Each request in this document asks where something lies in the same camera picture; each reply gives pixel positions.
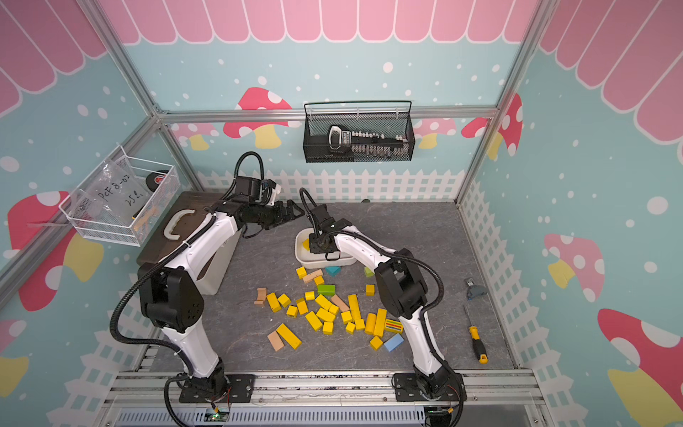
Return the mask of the white oval plastic tub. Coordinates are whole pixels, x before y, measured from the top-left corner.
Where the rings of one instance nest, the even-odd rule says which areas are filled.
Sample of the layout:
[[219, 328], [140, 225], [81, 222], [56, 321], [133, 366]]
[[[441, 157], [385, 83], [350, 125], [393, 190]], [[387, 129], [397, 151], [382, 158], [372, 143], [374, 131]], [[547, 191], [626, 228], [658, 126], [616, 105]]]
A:
[[357, 260], [342, 252], [331, 254], [313, 254], [304, 247], [304, 242], [308, 240], [309, 234], [313, 233], [312, 228], [300, 231], [295, 238], [295, 258], [306, 269], [325, 269], [327, 267], [344, 267], [354, 264]]

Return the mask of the black tape roll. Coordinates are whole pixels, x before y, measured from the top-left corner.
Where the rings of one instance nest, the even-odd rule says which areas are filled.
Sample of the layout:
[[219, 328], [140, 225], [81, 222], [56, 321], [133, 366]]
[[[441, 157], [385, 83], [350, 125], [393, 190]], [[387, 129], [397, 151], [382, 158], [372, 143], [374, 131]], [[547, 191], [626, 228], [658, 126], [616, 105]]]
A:
[[161, 183], [163, 183], [167, 174], [168, 170], [161, 170], [150, 173], [145, 179], [145, 183], [149, 191], [155, 192], [161, 185]]

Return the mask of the grey blue clamp tool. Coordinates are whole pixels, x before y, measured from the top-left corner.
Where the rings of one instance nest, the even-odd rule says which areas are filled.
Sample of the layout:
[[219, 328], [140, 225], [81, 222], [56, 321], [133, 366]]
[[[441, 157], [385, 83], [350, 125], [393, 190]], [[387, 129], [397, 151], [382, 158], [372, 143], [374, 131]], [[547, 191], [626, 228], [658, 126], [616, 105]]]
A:
[[488, 294], [487, 287], [477, 284], [473, 278], [467, 278], [465, 284], [467, 286], [466, 296], [469, 301]]

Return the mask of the brown lidded storage box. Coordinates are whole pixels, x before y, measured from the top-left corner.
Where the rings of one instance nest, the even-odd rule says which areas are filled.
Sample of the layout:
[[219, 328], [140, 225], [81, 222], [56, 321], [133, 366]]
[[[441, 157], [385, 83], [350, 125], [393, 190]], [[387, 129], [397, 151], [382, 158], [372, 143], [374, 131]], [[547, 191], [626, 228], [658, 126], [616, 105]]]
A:
[[[184, 238], [188, 238], [200, 226], [206, 217], [205, 208], [218, 198], [217, 193], [184, 191], [158, 222], [138, 255], [137, 264], [142, 266], [145, 263], [156, 263], [172, 253]], [[240, 237], [241, 232], [224, 242], [203, 265], [197, 275], [197, 288], [202, 295], [218, 293]]]

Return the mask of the green rectangular block centre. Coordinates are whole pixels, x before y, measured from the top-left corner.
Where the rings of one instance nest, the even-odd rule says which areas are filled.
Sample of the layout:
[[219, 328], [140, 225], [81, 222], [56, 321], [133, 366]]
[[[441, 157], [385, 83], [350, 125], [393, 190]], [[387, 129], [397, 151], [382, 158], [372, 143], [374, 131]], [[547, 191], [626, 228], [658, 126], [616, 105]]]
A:
[[336, 286], [329, 284], [322, 284], [317, 286], [318, 293], [323, 296], [333, 296], [336, 294]]

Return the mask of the tan wooden block bottom left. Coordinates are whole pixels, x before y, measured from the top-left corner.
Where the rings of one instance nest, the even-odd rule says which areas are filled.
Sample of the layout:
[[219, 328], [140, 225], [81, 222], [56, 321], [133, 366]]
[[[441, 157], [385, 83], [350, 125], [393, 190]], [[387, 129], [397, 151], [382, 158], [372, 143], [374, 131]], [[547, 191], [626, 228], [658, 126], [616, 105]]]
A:
[[285, 344], [277, 331], [268, 334], [268, 340], [275, 352], [285, 348]]

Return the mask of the light blue block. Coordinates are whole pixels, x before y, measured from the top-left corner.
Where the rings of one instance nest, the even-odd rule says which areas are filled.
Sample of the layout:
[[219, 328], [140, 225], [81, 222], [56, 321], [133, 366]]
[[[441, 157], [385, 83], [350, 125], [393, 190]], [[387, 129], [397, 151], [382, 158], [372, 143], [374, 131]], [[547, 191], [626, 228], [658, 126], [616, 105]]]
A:
[[403, 338], [402, 334], [395, 334], [393, 337], [391, 337], [389, 340], [387, 340], [383, 344], [383, 346], [388, 352], [393, 352], [402, 343], [404, 343], [404, 338]]

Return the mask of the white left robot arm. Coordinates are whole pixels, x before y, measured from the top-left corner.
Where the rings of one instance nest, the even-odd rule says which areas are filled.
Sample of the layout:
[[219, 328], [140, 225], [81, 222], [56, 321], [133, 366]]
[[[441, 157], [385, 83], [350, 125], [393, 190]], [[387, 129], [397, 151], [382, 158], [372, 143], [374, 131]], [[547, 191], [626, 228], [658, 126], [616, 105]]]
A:
[[[182, 360], [185, 371], [176, 380], [192, 396], [217, 401], [229, 392], [224, 364], [202, 325], [205, 301], [197, 286], [199, 273], [245, 226], [255, 224], [268, 231], [302, 217], [303, 209], [293, 200], [280, 200], [280, 192], [279, 185], [264, 175], [235, 175], [188, 238], [158, 262], [140, 267], [137, 281], [112, 313], [110, 334], [117, 342], [165, 347]], [[142, 315], [162, 330], [164, 338], [131, 338], [120, 332], [120, 316], [133, 296], [139, 297]]]

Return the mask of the long yellow block bottom left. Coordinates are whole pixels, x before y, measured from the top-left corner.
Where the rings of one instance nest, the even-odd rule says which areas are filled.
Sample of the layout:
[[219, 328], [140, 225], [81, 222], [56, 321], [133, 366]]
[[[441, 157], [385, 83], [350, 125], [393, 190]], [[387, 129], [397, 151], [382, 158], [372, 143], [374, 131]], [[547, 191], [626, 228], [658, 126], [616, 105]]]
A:
[[279, 325], [276, 331], [277, 334], [294, 350], [297, 350], [301, 346], [301, 339], [286, 324]]

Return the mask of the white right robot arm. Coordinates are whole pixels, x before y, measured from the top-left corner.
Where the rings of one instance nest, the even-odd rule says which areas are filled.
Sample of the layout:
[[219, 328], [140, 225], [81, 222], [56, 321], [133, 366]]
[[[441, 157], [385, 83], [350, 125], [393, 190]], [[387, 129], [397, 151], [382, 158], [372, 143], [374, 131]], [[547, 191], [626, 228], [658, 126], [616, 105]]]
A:
[[374, 271], [384, 309], [403, 325], [413, 354], [417, 387], [435, 400], [455, 391], [466, 401], [462, 378], [445, 360], [436, 343], [428, 312], [445, 296], [444, 283], [434, 268], [407, 249], [393, 250], [361, 233], [351, 222], [336, 220], [325, 204], [313, 201], [308, 190], [299, 190], [302, 206], [313, 227], [309, 248], [315, 254], [348, 254]]

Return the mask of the rainbow striped block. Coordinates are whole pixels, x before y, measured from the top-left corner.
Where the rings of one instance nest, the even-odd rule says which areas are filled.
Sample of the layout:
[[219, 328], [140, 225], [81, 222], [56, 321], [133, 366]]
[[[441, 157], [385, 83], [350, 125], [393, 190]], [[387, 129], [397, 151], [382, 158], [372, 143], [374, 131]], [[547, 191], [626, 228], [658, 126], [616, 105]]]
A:
[[402, 323], [398, 320], [390, 320], [387, 318], [384, 322], [384, 330], [386, 332], [391, 332], [394, 334], [402, 334], [404, 331], [404, 327]]

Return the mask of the teal triangular block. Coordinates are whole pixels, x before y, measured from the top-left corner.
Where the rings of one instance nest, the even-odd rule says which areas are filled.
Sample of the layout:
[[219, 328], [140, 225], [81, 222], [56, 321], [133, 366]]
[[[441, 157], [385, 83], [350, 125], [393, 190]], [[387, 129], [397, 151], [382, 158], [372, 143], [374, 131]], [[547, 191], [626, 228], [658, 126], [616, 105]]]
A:
[[341, 268], [338, 266], [330, 266], [325, 268], [325, 271], [332, 277], [338, 275], [341, 271]]

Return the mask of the brown small block left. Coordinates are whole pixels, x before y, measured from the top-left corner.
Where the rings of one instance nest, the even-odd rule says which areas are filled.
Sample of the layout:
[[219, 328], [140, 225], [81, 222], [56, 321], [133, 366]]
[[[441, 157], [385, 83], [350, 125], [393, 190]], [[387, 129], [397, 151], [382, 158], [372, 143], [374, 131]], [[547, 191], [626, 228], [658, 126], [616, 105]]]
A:
[[257, 297], [254, 304], [263, 307], [267, 299], [267, 288], [257, 288]]

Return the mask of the yellow black screwdriver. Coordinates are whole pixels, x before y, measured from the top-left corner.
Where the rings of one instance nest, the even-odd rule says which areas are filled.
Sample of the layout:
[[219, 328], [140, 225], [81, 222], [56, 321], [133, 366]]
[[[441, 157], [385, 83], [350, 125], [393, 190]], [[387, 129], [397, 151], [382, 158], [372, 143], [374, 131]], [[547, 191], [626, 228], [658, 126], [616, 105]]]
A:
[[471, 314], [469, 312], [469, 308], [467, 305], [464, 305], [464, 312], [465, 312], [467, 320], [469, 322], [468, 330], [469, 330], [469, 334], [471, 336], [471, 342], [472, 342], [472, 348], [473, 348], [474, 354], [478, 360], [478, 363], [480, 363], [481, 365], [486, 365], [489, 362], [489, 358], [487, 355], [487, 349], [481, 340], [480, 331], [474, 325], [474, 322], [471, 318]]

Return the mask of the long yellow block upright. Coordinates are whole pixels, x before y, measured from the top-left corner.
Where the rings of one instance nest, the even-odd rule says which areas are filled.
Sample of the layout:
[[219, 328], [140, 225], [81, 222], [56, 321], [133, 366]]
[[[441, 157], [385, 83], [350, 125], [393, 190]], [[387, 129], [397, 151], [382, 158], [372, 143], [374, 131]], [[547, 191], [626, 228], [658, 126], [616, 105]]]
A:
[[379, 309], [377, 311], [375, 319], [375, 328], [373, 332], [374, 336], [383, 338], [387, 314], [388, 312], [386, 311], [386, 309]]

